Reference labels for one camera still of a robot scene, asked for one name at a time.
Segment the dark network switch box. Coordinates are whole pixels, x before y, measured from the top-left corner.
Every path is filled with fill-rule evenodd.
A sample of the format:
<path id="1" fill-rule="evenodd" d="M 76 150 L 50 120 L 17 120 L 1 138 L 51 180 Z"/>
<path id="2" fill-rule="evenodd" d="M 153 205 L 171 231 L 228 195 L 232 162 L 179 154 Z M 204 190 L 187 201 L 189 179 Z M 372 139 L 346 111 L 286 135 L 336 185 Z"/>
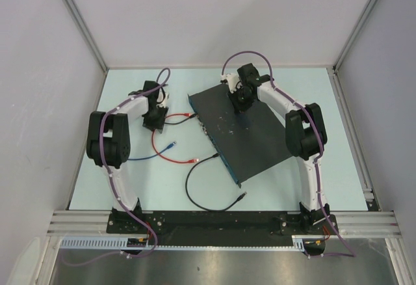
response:
<path id="1" fill-rule="evenodd" d="M 285 127 L 271 108 L 254 102 L 245 113 L 236 113 L 228 90 L 219 84 L 190 95 L 188 102 L 233 181 L 241 186 L 292 155 L 285 144 Z"/>

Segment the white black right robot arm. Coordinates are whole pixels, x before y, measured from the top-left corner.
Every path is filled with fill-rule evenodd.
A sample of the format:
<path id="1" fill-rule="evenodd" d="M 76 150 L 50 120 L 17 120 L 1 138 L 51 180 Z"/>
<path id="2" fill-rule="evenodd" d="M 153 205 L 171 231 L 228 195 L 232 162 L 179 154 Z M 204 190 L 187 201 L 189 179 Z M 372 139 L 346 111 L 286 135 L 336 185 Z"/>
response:
<path id="1" fill-rule="evenodd" d="M 278 88 L 270 74 L 260 75 L 252 64 L 241 66 L 236 74 L 222 73 L 221 82 L 228 86 L 235 112 L 243 113 L 254 102 L 262 102 L 285 119 L 285 144 L 300 173 L 300 227 L 308 234 L 316 233 L 330 214 L 321 180 L 321 157 L 328 137 L 320 106 L 298 102 Z"/>

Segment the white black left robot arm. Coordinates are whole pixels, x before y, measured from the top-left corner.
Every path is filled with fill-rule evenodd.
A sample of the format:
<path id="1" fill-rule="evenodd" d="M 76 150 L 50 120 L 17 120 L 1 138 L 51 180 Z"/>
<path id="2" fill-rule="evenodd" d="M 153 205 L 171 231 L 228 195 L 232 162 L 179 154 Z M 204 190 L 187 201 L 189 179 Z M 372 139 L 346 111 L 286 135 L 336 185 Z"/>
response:
<path id="1" fill-rule="evenodd" d="M 168 93 L 156 81 L 145 81 L 143 89 L 109 112 L 90 114 L 86 154 L 107 175 L 113 195 L 107 233 L 134 234 L 143 227 L 145 216 L 131 187 L 126 162 L 131 152 L 129 125 L 143 118 L 143 127 L 162 132 L 168 112 Z"/>

